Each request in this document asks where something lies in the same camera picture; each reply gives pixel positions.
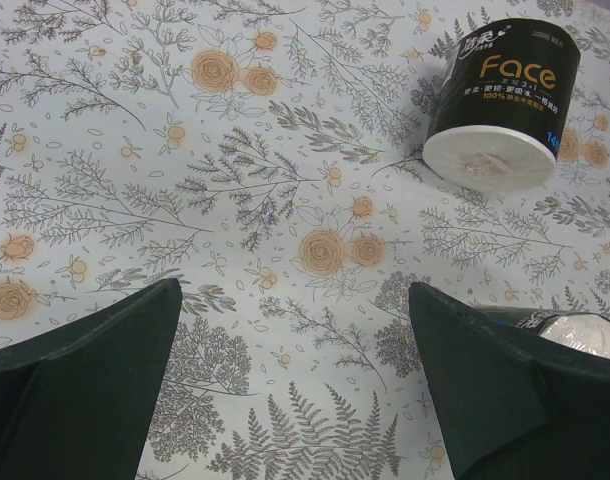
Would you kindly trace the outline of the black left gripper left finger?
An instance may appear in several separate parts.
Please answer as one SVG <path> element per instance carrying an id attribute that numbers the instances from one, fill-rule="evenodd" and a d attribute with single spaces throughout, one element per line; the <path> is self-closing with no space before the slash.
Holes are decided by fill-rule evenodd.
<path id="1" fill-rule="evenodd" d="M 161 280 L 0 349 L 0 479 L 134 478 L 181 303 Z"/>

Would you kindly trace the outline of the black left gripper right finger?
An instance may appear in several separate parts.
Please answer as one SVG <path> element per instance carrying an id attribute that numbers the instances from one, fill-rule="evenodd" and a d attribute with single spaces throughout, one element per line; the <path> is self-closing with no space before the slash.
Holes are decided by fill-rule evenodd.
<path id="1" fill-rule="evenodd" d="M 610 479 L 610 359 L 423 282 L 409 315 L 457 479 Z"/>

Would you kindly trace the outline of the black roll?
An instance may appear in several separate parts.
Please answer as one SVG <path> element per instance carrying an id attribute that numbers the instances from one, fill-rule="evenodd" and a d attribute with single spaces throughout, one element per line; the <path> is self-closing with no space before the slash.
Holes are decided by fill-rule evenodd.
<path id="1" fill-rule="evenodd" d="M 610 359 L 610 318 L 551 309 L 482 306 L 495 321 L 529 331 L 551 342 Z"/>
<path id="2" fill-rule="evenodd" d="M 465 36 L 450 60 L 422 158 L 480 193 L 539 187 L 553 175 L 581 53 L 560 26 L 506 18 Z"/>

